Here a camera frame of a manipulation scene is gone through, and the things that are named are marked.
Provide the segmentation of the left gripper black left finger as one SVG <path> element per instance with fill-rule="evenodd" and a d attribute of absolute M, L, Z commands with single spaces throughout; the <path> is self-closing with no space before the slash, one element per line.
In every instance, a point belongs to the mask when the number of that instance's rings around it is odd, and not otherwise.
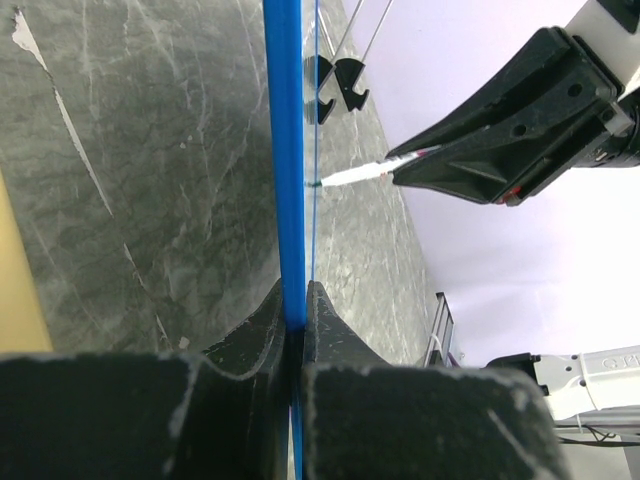
<path fill-rule="evenodd" d="M 200 353 L 1 358 L 5 479 L 283 479 L 282 292 Z"/>

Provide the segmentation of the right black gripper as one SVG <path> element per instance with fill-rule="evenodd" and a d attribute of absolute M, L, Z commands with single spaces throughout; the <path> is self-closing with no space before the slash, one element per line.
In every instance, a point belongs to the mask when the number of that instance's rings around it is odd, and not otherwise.
<path fill-rule="evenodd" d="M 605 126 L 623 87 L 577 36 L 542 28 L 476 93 L 390 151 L 438 147 L 394 184 L 478 204 L 518 205 L 571 168 L 639 165 L 639 108 L 621 136 Z"/>

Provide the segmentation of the blue framed whiteboard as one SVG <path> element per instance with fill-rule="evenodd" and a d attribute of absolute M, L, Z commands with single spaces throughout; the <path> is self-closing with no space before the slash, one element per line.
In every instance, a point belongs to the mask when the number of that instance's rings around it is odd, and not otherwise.
<path fill-rule="evenodd" d="M 289 356 L 294 477 L 304 479 L 302 359 L 307 326 L 304 3 L 265 1 L 272 160 L 283 314 Z"/>

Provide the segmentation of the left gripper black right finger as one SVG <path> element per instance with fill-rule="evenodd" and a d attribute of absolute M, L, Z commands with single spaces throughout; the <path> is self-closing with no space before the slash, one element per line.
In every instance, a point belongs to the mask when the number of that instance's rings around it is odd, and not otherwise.
<path fill-rule="evenodd" d="M 523 372 L 393 365 L 307 291 L 307 479 L 567 479 L 541 389 Z"/>

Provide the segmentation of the green whiteboard marker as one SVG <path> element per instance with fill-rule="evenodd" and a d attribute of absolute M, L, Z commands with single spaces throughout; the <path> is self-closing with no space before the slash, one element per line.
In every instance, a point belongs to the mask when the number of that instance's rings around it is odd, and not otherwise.
<path fill-rule="evenodd" d="M 333 173 L 318 180 L 307 181 L 305 186 L 308 188 L 342 186 L 383 177 L 392 174 L 400 167 L 420 159 L 435 150 L 438 150 L 438 147 L 421 149 L 404 155 L 390 157 L 382 161 L 366 163 L 358 167 Z"/>

